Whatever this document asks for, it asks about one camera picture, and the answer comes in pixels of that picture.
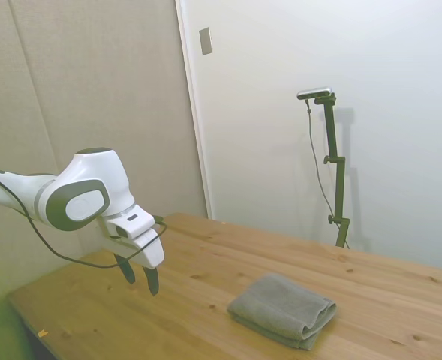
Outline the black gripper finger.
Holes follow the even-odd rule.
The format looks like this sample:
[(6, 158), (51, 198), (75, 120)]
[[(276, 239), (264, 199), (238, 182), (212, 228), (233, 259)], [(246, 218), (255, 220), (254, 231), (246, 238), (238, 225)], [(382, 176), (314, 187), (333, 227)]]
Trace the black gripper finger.
[(117, 266), (121, 270), (122, 274), (125, 277), (125, 280), (129, 284), (133, 284), (136, 281), (134, 270), (131, 267), (131, 264), (129, 263), (129, 260), (127, 258), (124, 258), (123, 256), (120, 256), (118, 254), (114, 254)]
[(156, 296), (160, 288), (158, 270), (156, 268), (143, 266), (143, 271), (146, 276), (148, 288), (151, 295)]

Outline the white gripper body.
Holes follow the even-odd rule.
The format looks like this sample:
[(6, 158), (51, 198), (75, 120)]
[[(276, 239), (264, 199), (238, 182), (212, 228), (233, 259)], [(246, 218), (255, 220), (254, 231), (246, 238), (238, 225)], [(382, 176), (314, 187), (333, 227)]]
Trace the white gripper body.
[(110, 239), (109, 249), (148, 269), (155, 269), (164, 261), (164, 249), (155, 229), (149, 229), (134, 239)]

